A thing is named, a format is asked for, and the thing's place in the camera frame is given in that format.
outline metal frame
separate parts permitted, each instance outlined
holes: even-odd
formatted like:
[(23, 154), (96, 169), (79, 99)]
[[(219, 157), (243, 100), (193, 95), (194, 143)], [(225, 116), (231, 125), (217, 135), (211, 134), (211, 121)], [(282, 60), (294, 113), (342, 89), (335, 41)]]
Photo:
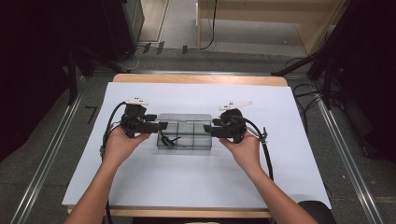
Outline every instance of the metal frame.
[(46, 180), (47, 174), (50, 171), (50, 167), (53, 164), (56, 154), (58, 153), (58, 149), (64, 140), (64, 135), (66, 134), (71, 120), (76, 114), (78, 109), (78, 105), (81, 101), (82, 93), (86, 87), (85, 77), (81, 77), (79, 80), (80, 92), (72, 105), (69, 105), (64, 112), (64, 116), (53, 135), (49, 146), (47, 148), (46, 153), (43, 156), (40, 164), (38, 165), (37, 170), (35, 171), (35, 175), (31, 180), (29, 186), (23, 194), (20, 205), (18, 206), (17, 211), (15, 212), (14, 217), (11, 220), (11, 224), (13, 223), (25, 223), (28, 218), (30, 211), (37, 199), (37, 196), (44, 185), (44, 181)]
[(346, 167), (346, 171), (349, 175), (349, 179), (353, 185), (353, 188), (355, 189), (356, 194), (361, 201), (361, 207), (367, 216), (367, 220), (371, 224), (384, 223), (381, 215), (379, 214), (378, 208), (376, 207), (375, 199), (364, 182), (361, 172), (359, 171), (358, 166), (350, 154), (347, 143), (340, 129), (338, 128), (332, 111), (328, 110), (322, 101), (320, 101), (318, 105), (340, 154), (341, 160)]

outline transparent plastic box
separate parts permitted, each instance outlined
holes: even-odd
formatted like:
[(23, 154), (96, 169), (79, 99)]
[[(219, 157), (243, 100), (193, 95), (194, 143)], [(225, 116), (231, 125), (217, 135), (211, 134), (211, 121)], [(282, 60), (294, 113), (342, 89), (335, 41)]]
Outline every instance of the transparent plastic box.
[[(158, 149), (173, 150), (210, 150), (212, 137), (206, 133), (204, 125), (210, 125), (212, 116), (209, 114), (160, 114), (159, 121), (168, 122), (166, 130), (158, 133)], [(169, 139), (171, 144), (163, 141)]]

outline white poster board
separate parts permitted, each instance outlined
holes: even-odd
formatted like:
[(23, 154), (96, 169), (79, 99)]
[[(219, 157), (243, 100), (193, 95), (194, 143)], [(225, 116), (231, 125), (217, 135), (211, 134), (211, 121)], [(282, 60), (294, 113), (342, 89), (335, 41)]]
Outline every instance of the white poster board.
[[(109, 83), (92, 134), (78, 163), (64, 205), (75, 205), (100, 163), (99, 148), (117, 104), (140, 97), (147, 114), (199, 113), (217, 118), (230, 101), (253, 105), (243, 116), (268, 132), (275, 182), (295, 201), (315, 200), (331, 208), (289, 87), (212, 84)], [(113, 121), (119, 121), (122, 106)], [(109, 195), (110, 204), (127, 207), (266, 208), (231, 152), (212, 138), (210, 153), (164, 151), (157, 134), (142, 143), (120, 167)], [(261, 151), (261, 163), (267, 165)]]

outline black cable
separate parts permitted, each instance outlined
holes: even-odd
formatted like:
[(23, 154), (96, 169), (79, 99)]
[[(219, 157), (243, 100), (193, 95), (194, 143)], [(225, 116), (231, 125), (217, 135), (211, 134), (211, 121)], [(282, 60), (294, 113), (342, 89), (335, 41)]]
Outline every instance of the black cable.
[(114, 108), (113, 112), (111, 113), (110, 119), (108, 120), (107, 126), (106, 126), (106, 131), (105, 134), (103, 136), (103, 145), (102, 147), (106, 147), (106, 143), (107, 143), (107, 138), (110, 135), (110, 126), (111, 126), (111, 120), (113, 120), (114, 115), (116, 114), (117, 110), (120, 108), (120, 106), (122, 105), (126, 105), (125, 102), (121, 102), (119, 103), (116, 108)]
[(218, 7), (218, 0), (215, 1), (215, 10), (214, 10), (214, 12), (213, 12), (213, 32), (212, 32), (212, 39), (210, 40), (209, 45), (207, 45), (205, 48), (200, 49), (200, 50), (204, 50), (204, 49), (209, 48), (209, 47), (212, 45), (213, 40), (215, 39), (215, 21), (216, 21), (216, 9), (217, 9), (217, 7)]
[(291, 61), (293, 61), (293, 60), (297, 60), (297, 59), (301, 60), (301, 59), (303, 59), (303, 58), (292, 58), (292, 59), (289, 59), (289, 60), (287, 60), (287, 61), (285, 62), (285, 67), (288, 67), (288, 63), (289, 63), (289, 62), (291, 62)]
[(300, 115), (305, 114), (309, 109), (314, 107), (317, 103), (319, 103), (323, 98), (323, 95), (318, 95), (316, 96), (311, 102), (308, 103), (308, 105), (305, 107), (305, 109), (300, 113)]
[[(120, 108), (120, 106), (122, 105), (126, 105), (125, 102), (121, 102), (119, 103), (116, 108), (114, 108), (113, 112), (111, 113), (110, 119), (108, 120), (107, 126), (106, 126), (106, 130), (105, 130), (105, 134), (103, 136), (103, 145), (101, 148), (101, 158), (103, 160), (103, 157), (105, 156), (105, 149), (106, 149), (106, 143), (107, 143), (107, 139), (110, 136), (112, 130), (110, 130), (110, 126), (111, 126), (111, 121), (114, 118), (114, 115), (116, 114), (117, 110)], [(106, 217), (107, 217), (107, 221), (109, 224), (113, 224), (113, 219), (111, 218), (111, 213), (110, 213), (110, 204), (109, 201), (107, 199), (107, 203), (106, 203)]]
[(311, 95), (311, 94), (316, 94), (316, 93), (322, 93), (322, 91), (309, 91), (309, 92), (305, 92), (305, 93), (300, 93), (300, 94), (294, 95), (294, 97), (299, 98), (299, 97), (303, 97), (303, 96), (307, 96), (307, 95)]
[(143, 48), (136, 48), (136, 50), (135, 50), (134, 53), (133, 53), (133, 55), (136, 57), (136, 60), (137, 60), (137, 63), (136, 63), (133, 67), (126, 67), (126, 66), (124, 66), (122, 63), (119, 63), (119, 62), (117, 62), (117, 65), (120, 66), (120, 67), (122, 67), (123, 69), (125, 69), (127, 73), (130, 73), (131, 70), (136, 69), (136, 67), (139, 66), (139, 64), (140, 64), (139, 58), (137, 57), (137, 52), (138, 52), (139, 50), (141, 50), (141, 49), (143, 49)]
[(106, 216), (107, 216), (108, 224), (113, 224), (113, 219), (111, 218), (111, 213), (110, 213), (110, 203), (108, 202), (108, 200), (106, 203)]
[(241, 119), (242, 121), (249, 123), (257, 132), (257, 134), (259, 135), (260, 142), (262, 143), (262, 150), (264, 151), (265, 159), (267, 161), (268, 175), (272, 180), (274, 180), (274, 171), (271, 163), (270, 153), (268, 151), (267, 145), (265, 144), (265, 138), (266, 138), (265, 129), (264, 129), (264, 135), (262, 135), (262, 132), (260, 132), (259, 128), (257, 128), (257, 126), (252, 121), (239, 116), (230, 116), (230, 117), (235, 119)]
[[(300, 85), (295, 86), (295, 87), (293, 88), (292, 93), (293, 93), (293, 96), (294, 96), (294, 100), (295, 100), (295, 102), (297, 103), (297, 106), (299, 106), (301, 110), (304, 110), (303, 105), (302, 105), (302, 104), (300, 103), (300, 101), (298, 101), (297, 98), (295, 97), (295, 95), (296, 95), (295, 92), (296, 92), (297, 88), (302, 87), (302, 86), (310, 86), (310, 87), (312, 87), (311, 84), (303, 83), (303, 84), (300, 84)], [(303, 126), (304, 126), (304, 129), (305, 129), (305, 134), (308, 135), (308, 120), (307, 120), (307, 117), (306, 117), (306, 114), (305, 114), (305, 113), (302, 115), (302, 121), (303, 121)]]
[(173, 140), (169, 139), (168, 136), (165, 136), (163, 134), (163, 130), (160, 130), (160, 135), (161, 135), (161, 141), (163, 142), (164, 145), (168, 146), (168, 147), (174, 147), (175, 146), (175, 141), (181, 137), (177, 137)]
[(333, 198), (332, 196), (332, 191), (329, 189), (329, 187), (327, 187), (326, 183), (323, 182), (323, 186), (326, 189), (326, 192), (328, 193), (328, 198), (331, 199)]

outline tripod leg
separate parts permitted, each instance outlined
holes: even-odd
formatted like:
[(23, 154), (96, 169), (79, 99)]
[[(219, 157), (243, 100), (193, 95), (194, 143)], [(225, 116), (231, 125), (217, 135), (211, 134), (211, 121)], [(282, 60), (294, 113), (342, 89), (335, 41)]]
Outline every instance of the tripod leg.
[(81, 50), (88, 54), (90, 57), (96, 59), (99, 63), (104, 64), (105, 66), (111, 68), (113, 71), (117, 72), (117, 73), (123, 73), (115, 64), (109, 62), (108, 60), (102, 58), (101, 56), (95, 54), (94, 52), (92, 52), (90, 49), (86, 48), (86, 47), (82, 47)]
[(314, 61), (316, 57), (318, 57), (318, 52), (315, 52), (314, 54), (309, 55), (309, 56), (307, 56), (307, 57), (301, 59), (301, 60), (298, 61), (297, 63), (294, 63), (294, 64), (292, 64), (291, 66), (289, 66), (289, 67), (287, 67), (287, 68), (285, 68), (285, 69), (283, 69), (283, 70), (280, 70), (280, 71), (278, 71), (278, 72), (271, 73), (271, 76), (274, 76), (274, 77), (283, 77), (283, 76), (287, 75), (288, 73), (290, 73), (290, 72), (292, 72), (292, 71), (298, 69), (299, 67), (302, 67), (302, 66), (304, 66), (304, 65), (306, 65), (306, 64), (308, 64), (308, 63)]
[(69, 105), (73, 103), (77, 96), (76, 64), (73, 57), (73, 52), (74, 51), (70, 49), (67, 64), (67, 73), (69, 75)]
[(90, 60), (80, 50), (74, 50), (74, 60), (82, 75), (85, 77), (92, 77), (94, 69)]
[(325, 71), (324, 83), (323, 83), (323, 103), (327, 106), (327, 109), (330, 108), (330, 91), (332, 86), (332, 74), (335, 69), (335, 59), (330, 56), (328, 61), (328, 65)]

